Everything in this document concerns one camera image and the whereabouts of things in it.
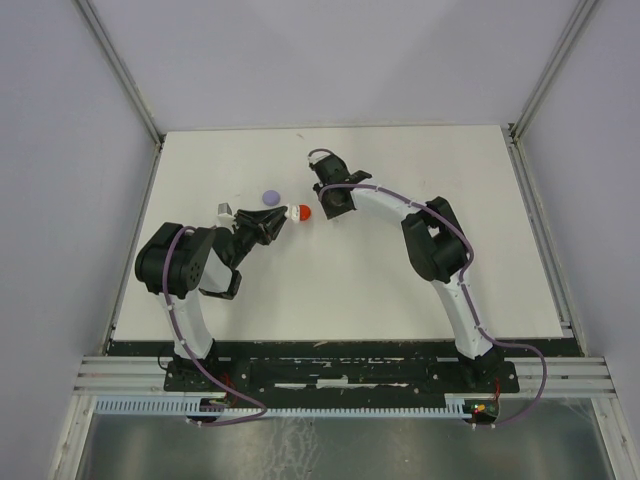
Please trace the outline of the lavender round charging case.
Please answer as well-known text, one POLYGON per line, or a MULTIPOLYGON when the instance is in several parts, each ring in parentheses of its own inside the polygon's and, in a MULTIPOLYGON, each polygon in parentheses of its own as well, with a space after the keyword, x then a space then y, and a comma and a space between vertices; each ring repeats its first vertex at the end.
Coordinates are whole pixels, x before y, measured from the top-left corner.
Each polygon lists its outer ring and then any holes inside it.
POLYGON ((262 194, 262 201, 267 206, 277 206, 281 202, 281 195, 276 190, 267 190, 262 194))

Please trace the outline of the orange round charging case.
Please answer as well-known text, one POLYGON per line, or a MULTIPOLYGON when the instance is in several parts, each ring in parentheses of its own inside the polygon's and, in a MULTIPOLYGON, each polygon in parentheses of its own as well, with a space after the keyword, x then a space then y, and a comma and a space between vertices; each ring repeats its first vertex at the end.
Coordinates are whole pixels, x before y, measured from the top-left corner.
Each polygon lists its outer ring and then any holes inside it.
POLYGON ((300 222, 305 222, 311 217, 311 209, 308 205, 299 204, 298 205, 298 219, 300 222))

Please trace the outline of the white round charging case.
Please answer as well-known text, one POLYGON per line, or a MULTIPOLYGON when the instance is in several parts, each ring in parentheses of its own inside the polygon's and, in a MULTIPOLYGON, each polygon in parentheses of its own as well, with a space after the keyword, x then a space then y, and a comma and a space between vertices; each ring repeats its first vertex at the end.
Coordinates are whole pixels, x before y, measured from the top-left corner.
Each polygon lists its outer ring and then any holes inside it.
POLYGON ((301 221, 300 206, 298 204, 287 204, 285 217, 293 223, 301 221))

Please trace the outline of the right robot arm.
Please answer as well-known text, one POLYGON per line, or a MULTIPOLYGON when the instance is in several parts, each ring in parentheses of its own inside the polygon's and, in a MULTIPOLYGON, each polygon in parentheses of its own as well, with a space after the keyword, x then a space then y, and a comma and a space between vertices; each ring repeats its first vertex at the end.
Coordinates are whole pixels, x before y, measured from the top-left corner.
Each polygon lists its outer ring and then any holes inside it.
POLYGON ((318 178, 313 190, 327 218, 364 211, 399 227, 410 265, 434 287, 449 319, 460 382, 472 391, 491 384, 503 357, 475 306, 467 275, 475 254, 450 203, 442 197, 419 203, 375 184, 370 173, 350 172, 328 149, 310 151, 307 161, 318 178))

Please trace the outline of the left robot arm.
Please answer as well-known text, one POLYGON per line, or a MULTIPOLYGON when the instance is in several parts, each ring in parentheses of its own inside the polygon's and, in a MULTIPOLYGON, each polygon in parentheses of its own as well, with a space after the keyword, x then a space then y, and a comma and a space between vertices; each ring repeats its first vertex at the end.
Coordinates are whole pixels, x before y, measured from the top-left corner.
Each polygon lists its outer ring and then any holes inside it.
POLYGON ((174 355, 191 361, 187 379, 209 390, 221 378, 220 364, 210 359, 214 338, 205 325, 200 298, 232 300, 242 274, 240 264, 256 246, 275 241, 297 214, 291 207, 238 210, 230 226, 189 227, 165 222, 138 252, 134 273, 158 298, 174 340, 174 355))

